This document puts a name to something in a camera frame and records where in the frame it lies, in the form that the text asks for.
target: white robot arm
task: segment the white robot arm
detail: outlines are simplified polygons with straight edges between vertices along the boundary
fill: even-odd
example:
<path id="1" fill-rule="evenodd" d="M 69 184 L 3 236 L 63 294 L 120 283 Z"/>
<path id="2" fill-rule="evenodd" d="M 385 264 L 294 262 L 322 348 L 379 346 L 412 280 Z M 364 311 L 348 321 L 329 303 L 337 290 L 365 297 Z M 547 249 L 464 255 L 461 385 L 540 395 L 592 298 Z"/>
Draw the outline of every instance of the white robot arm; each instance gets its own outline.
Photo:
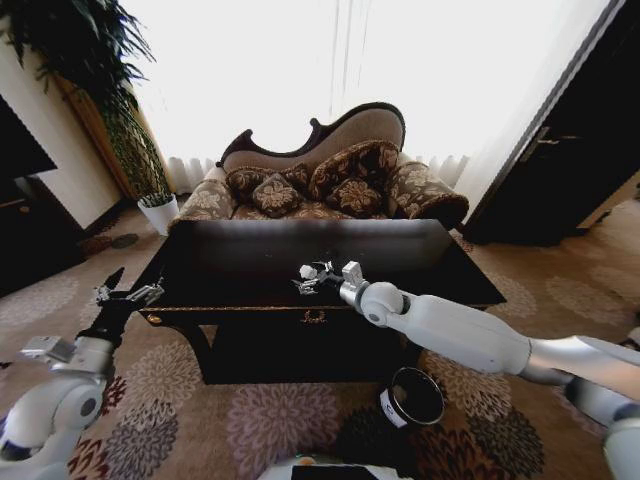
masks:
<path id="1" fill-rule="evenodd" d="M 22 349 L 48 363 L 55 377 L 29 390 L 9 411 L 0 437 L 0 480 L 69 478 L 67 463 L 80 435 L 102 408 L 126 321 L 164 292 L 160 281 L 133 293 L 113 291 L 123 270 L 98 289 L 102 310 L 74 344 L 60 337 L 35 337 Z"/>
<path id="2" fill-rule="evenodd" d="M 609 427 L 605 454 L 619 480 L 640 471 L 640 352 L 590 337 L 529 338 L 498 317 L 432 295 L 416 296 L 387 282 L 369 284 L 360 265 L 342 275 L 331 263 L 304 266 L 301 294 L 323 284 L 379 327 L 404 333 L 415 344 L 483 373 L 510 373 L 536 383 L 566 385 L 583 413 Z"/>

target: white curtain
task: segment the white curtain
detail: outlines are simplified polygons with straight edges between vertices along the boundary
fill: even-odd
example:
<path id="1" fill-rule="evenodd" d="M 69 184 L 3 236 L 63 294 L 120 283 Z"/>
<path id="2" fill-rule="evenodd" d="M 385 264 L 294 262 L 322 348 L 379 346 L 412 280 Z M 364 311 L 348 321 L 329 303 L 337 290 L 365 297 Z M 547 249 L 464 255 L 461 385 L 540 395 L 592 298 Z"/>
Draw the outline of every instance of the white curtain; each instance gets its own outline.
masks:
<path id="1" fill-rule="evenodd" d="M 455 184 L 480 153 L 506 160 L 607 0 L 123 3 L 157 58 L 141 65 L 142 107 L 187 170 L 195 158 L 206 173 L 247 128 L 288 151 L 311 117 L 387 101 L 405 117 L 404 151 Z"/>

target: potted plant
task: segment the potted plant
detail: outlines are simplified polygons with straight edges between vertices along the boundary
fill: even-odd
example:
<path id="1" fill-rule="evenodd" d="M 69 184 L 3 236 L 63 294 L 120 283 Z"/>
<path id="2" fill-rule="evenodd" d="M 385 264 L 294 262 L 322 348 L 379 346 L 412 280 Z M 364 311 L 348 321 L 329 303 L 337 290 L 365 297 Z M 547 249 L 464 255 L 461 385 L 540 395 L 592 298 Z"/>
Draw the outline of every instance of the potted plant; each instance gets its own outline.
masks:
<path id="1" fill-rule="evenodd" d="M 135 17 L 117 0 L 0 0 L 0 19 L 20 64 L 25 47 L 41 55 L 37 78 L 57 75 L 90 98 L 138 206 L 159 233 L 178 213 L 155 144 L 136 118 L 131 81 L 144 79 L 127 57 L 153 60 Z"/>

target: door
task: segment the door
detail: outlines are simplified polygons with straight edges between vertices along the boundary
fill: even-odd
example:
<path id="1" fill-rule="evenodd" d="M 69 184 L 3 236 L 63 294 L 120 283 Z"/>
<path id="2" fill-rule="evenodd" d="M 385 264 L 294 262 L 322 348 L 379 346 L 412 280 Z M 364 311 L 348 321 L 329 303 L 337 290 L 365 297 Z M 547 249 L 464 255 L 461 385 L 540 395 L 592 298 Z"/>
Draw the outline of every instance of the door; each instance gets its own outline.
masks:
<path id="1" fill-rule="evenodd" d="M 557 243 L 640 168 L 638 7 L 620 9 L 469 219 L 467 238 Z"/>

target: dark wooden cabinet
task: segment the dark wooden cabinet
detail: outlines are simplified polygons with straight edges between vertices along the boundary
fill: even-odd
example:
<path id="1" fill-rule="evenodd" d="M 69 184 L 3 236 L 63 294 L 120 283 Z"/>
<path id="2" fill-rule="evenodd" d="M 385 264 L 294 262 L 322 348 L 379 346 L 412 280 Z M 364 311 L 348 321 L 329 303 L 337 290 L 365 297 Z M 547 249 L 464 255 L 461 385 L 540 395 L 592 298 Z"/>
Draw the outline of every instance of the dark wooden cabinet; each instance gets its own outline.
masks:
<path id="1" fill-rule="evenodd" d="M 0 296 L 84 261 L 82 230 L 37 177 L 1 182 L 0 192 Z"/>

